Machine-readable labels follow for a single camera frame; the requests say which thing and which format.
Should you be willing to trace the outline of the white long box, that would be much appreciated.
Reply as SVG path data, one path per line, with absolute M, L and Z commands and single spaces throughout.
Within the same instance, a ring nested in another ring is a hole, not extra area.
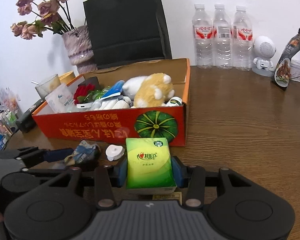
M 91 111 L 109 109 L 127 109 L 132 106 L 132 100 L 127 96 L 117 96 L 105 100 L 96 100 L 90 107 Z

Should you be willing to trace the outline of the right water bottle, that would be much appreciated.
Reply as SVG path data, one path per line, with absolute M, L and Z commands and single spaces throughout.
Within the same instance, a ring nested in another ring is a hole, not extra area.
M 236 6 L 232 34 L 234 66 L 239 70 L 249 71 L 253 61 L 253 25 L 244 6 Z

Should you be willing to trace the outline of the green plastic packet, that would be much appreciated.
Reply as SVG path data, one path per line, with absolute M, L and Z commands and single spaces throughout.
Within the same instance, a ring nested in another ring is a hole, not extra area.
M 87 96 L 84 99 L 84 103 L 91 103 L 94 102 L 95 100 L 98 100 L 100 98 L 102 98 L 102 96 L 104 96 L 104 94 L 106 94 L 106 92 L 108 92 L 110 90 L 110 87 L 105 87 L 102 90 L 92 90 L 90 91 Z

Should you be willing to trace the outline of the blue white toothpaste tube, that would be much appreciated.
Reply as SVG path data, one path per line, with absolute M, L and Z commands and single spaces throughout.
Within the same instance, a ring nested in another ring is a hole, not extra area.
M 122 93 L 122 87 L 125 84 L 124 80 L 119 80 L 108 90 L 100 99 L 107 100 L 109 98 L 120 96 Z

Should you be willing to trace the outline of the red artificial rose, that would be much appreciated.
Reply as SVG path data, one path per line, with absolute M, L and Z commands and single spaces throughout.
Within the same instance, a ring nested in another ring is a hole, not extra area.
M 92 102 L 95 85 L 79 85 L 74 93 L 74 104 L 83 104 Z

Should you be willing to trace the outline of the yellow cup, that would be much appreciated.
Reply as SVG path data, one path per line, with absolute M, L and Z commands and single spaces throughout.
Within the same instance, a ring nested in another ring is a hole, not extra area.
M 76 76 L 75 76 L 74 72 L 67 72 L 67 73 L 64 73 L 62 75 L 59 75 L 59 80 L 60 80 L 61 83 L 68 84 L 75 77 Z

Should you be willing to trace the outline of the small white round device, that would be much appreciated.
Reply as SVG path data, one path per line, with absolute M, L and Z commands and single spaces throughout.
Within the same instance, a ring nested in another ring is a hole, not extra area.
M 109 145 L 106 149 L 106 157 L 109 161 L 119 160 L 125 153 L 123 146 Z

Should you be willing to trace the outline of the white medicine bottle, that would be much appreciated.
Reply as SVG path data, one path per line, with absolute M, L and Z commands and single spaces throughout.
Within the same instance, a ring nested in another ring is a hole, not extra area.
M 167 107 L 181 106 L 183 101 L 180 97 L 174 96 L 166 103 Z

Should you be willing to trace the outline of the green tissue pack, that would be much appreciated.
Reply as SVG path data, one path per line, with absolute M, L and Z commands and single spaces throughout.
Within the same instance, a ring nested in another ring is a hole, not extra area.
M 126 189 L 144 195 L 175 191 L 177 185 L 166 138 L 128 138 L 126 147 Z

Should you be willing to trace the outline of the blue snack wrapper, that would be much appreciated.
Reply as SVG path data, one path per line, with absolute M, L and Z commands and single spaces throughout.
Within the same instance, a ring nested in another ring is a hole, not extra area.
M 75 150 L 64 159 L 66 166 L 80 166 L 98 161 L 101 149 L 95 141 L 82 140 Z

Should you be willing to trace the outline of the purple textured vase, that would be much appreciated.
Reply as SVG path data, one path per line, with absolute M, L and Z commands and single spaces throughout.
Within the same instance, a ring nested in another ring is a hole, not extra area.
M 77 67 L 79 74 L 97 70 L 87 25 L 82 25 L 64 33 L 62 39 L 70 63 Z

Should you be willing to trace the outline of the white wet wipes pack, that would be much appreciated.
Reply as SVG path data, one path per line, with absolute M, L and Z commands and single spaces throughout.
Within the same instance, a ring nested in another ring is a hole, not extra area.
M 61 83 L 45 97 L 45 101 L 54 113 L 65 113 L 74 105 L 74 96 L 69 87 Z

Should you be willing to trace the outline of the dark sauce pouch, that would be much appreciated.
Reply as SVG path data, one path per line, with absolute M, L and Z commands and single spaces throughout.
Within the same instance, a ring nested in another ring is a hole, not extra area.
M 300 51 L 300 28 L 298 33 L 285 46 L 276 65 L 273 83 L 282 90 L 286 90 L 290 80 L 291 59 Z

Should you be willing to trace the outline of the black paper bag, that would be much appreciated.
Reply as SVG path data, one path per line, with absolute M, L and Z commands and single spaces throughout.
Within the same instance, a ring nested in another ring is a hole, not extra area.
M 98 69 L 172 58 L 161 0 L 87 0 L 83 6 Z

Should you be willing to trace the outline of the middle water bottle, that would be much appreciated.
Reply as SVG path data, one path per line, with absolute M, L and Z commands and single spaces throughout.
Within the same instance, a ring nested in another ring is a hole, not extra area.
M 215 4 L 212 26 L 215 66 L 221 69 L 231 69 L 232 25 L 223 4 Z

